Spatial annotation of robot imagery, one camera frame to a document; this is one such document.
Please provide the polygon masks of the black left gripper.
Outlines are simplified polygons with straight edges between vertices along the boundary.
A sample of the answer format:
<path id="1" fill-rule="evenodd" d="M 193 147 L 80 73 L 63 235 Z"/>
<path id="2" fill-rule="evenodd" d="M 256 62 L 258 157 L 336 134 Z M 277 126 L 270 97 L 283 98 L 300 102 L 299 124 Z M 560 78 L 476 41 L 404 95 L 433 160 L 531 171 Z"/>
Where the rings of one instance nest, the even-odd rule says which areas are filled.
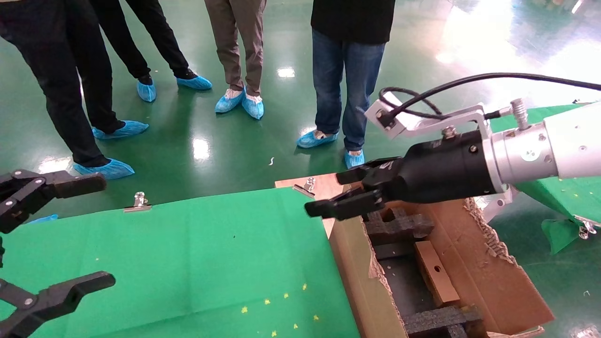
<path id="1" fill-rule="evenodd" d="M 72 176 L 66 171 L 45 174 L 18 169 L 0 178 L 0 231 L 9 234 L 53 199 L 68 199 L 107 188 L 101 173 Z M 5 248 L 0 237 L 0 268 Z M 116 284 L 105 271 L 73 278 L 30 293 L 1 280 L 0 299 L 15 310 L 0 322 L 2 338 L 28 338 L 44 323 L 73 313 L 82 298 Z"/>

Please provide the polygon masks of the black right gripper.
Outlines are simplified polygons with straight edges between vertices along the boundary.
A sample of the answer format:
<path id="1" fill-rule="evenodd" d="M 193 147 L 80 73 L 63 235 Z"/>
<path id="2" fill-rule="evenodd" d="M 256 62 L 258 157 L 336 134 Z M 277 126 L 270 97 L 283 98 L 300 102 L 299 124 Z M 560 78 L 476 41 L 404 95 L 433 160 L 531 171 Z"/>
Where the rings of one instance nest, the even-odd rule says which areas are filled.
<path id="1" fill-rule="evenodd" d="M 336 174 L 352 188 L 331 199 L 305 203 L 309 217 L 349 220 L 385 208 L 387 201 L 437 203 L 492 194 L 496 190 L 479 132 L 414 144 L 401 158 L 380 158 Z"/>

